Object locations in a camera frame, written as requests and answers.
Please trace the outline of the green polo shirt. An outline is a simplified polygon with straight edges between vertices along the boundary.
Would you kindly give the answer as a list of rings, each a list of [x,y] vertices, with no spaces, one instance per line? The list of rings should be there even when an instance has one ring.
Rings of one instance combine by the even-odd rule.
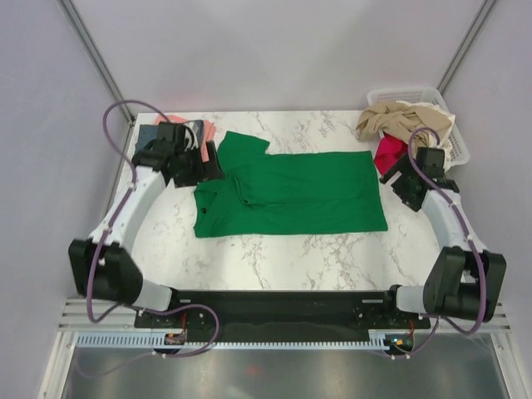
[[[371,152],[269,154],[268,147],[226,133],[218,148],[225,177],[194,192],[196,237],[387,231]]]

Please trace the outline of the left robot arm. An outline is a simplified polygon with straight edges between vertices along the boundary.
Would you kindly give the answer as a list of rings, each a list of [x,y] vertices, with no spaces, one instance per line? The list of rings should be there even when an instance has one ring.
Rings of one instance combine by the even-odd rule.
[[[152,309],[158,322],[173,327],[183,308],[171,299],[171,288],[143,276],[131,251],[150,208],[168,185],[196,186],[220,180],[224,172],[202,120],[162,121],[151,129],[155,136],[138,145],[129,159],[132,181],[89,237],[71,242],[68,255],[80,295]]]

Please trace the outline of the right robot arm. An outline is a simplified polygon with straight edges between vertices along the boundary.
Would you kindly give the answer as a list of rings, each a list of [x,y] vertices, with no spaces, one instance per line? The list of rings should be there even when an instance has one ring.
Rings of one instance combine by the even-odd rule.
[[[382,321],[400,327],[411,313],[489,322],[495,314],[506,271],[501,254],[490,252],[472,229],[454,180],[446,178],[444,151],[423,147],[413,159],[404,154],[380,178],[394,175],[393,192],[431,222],[440,253],[421,286],[390,288],[394,298],[381,306]]]

